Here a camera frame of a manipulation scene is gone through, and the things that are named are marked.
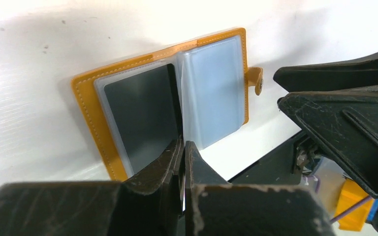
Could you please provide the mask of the black card from holder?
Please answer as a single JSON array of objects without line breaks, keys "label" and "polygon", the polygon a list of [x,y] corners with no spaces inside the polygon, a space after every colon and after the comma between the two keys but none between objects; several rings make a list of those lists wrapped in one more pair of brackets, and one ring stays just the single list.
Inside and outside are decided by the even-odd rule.
[{"label": "black card from holder", "polygon": [[156,62],[95,81],[127,177],[153,162],[182,133],[175,66]]}]

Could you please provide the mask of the orange leather card holder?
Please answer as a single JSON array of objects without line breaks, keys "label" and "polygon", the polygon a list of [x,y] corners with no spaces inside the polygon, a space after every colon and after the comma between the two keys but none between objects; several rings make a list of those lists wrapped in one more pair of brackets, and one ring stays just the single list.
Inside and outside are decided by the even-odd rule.
[{"label": "orange leather card holder", "polygon": [[[178,84],[180,81],[180,69],[178,62],[179,56],[185,51],[192,50],[197,47],[206,46],[208,44],[234,36],[239,36],[241,38],[242,44],[246,109],[245,121],[243,123],[244,125],[249,121],[249,87],[254,86],[257,91],[260,91],[261,80],[261,69],[256,67],[248,67],[246,30],[244,28],[234,28],[228,31],[218,32],[205,37],[200,37],[187,42],[176,44],[158,51],[135,56],[133,58],[125,59],[80,74],[72,79],[71,88],[73,94],[77,100],[78,106],[83,114],[86,124],[90,130],[90,133],[111,179],[124,181],[130,177],[127,177],[124,165],[120,160],[118,150],[114,145],[113,136],[109,130],[100,98],[94,85],[95,81],[107,76],[125,72],[130,69],[136,69],[140,66],[146,66],[150,63],[171,63],[175,66],[176,84],[180,100],[180,111],[182,118],[181,93],[180,85]],[[185,141],[183,136],[183,118],[182,133],[179,138],[182,138]]]}]

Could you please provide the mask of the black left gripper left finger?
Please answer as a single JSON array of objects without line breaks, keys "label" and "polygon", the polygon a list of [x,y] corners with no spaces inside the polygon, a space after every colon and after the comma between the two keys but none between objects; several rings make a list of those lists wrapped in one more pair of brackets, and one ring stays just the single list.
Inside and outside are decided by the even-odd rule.
[{"label": "black left gripper left finger", "polygon": [[184,142],[126,181],[15,182],[0,187],[0,236],[174,236]]}]

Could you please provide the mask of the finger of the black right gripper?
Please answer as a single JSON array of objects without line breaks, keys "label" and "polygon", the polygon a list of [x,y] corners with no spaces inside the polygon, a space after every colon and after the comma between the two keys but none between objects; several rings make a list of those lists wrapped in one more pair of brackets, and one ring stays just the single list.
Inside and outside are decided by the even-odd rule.
[{"label": "finger of the black right gripper", "polygon": [[378,85],[378,52],[358,59],[281,67],[273,80],[288,92],[375,86]]},{"label": "finger of the black right gripper", "polygon": [[291,92],[278,101],[278,108],[378,198],[378,85]]}]

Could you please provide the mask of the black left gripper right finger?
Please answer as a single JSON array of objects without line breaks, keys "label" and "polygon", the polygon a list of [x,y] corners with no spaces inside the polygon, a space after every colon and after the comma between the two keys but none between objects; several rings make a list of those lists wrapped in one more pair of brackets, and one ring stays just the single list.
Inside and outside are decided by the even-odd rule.
[{"label": "black left gripper right finger", "polygon": [[185,145],[188,236],[332,236],[321,201],[299,185],[232,184]]}]

